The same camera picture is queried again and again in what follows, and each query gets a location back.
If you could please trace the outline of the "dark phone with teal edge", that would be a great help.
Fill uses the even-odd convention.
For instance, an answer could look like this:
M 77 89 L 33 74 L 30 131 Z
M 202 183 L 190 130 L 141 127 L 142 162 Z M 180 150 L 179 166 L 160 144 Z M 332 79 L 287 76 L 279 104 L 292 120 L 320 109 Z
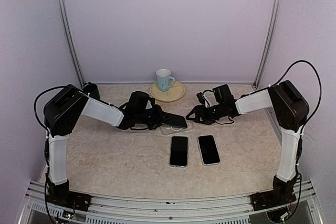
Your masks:
M 187 128 L 187 122 L 185 118 L 177 114 L 174 114 L 173 119 L 169 120 L 168 122 L 163 122 L 163 124 L 167 124 L 169 126 L 174 126 L 174 127 Z

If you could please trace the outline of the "clear case with white ring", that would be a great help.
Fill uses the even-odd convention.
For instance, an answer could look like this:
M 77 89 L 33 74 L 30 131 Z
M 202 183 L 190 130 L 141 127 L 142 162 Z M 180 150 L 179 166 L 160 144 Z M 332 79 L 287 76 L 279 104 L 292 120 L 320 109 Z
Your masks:
M 191 121 L 187 122 L 187 128 L 181 128 L 181 127 L 174 127 L 174 126 L 169 126 L 167 124 L 163 124 L 160 127 L 161 133 L 165 136 L 167 135 L 173 135 L 177 133 L 185 133 L 194 128 L 194 124 Z

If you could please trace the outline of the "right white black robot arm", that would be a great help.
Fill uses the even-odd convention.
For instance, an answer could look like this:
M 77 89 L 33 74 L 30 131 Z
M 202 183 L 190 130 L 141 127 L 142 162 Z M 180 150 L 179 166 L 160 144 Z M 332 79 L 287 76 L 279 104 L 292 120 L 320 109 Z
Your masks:
M 298 162 L 302 154 L 302 135 L 308 120 L 309 105 L 296 87 L 289 81 L 283 81 L 235 99 L 227 84 L 211 90 L 217 101 L 208 105 L 204 93 L 197 94 L 200 102 L 186 119 L 195 123 L 211 125 L 219 119 L 233 118 L 250 112 L 271 108 L 274 110 L 281 129 L 281 155 L 275 181 L 295 182 Z

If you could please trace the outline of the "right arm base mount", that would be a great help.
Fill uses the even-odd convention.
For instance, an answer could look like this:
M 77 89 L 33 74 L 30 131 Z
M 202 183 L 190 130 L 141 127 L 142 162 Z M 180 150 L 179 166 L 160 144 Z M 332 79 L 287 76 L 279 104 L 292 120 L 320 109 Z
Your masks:
M 296 200 L 293 190 L 294 183 L 285 183 L 282 180 L 277 180 L 277 177 L 275 177 L 272 186 L 272 190 L 250 195 L 254 211 L 282 206 Z

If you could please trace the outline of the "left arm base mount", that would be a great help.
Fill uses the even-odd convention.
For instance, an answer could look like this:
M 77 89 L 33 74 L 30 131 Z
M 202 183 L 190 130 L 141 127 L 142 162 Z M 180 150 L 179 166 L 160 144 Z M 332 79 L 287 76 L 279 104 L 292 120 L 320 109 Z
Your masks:
M 72 210 L 80 210 L 87 212 L 91 204 L 91 195 L 68 191 L 64 195 L 53 195 L 47 193 L 46 200 L 57 206 L 70 208 Z

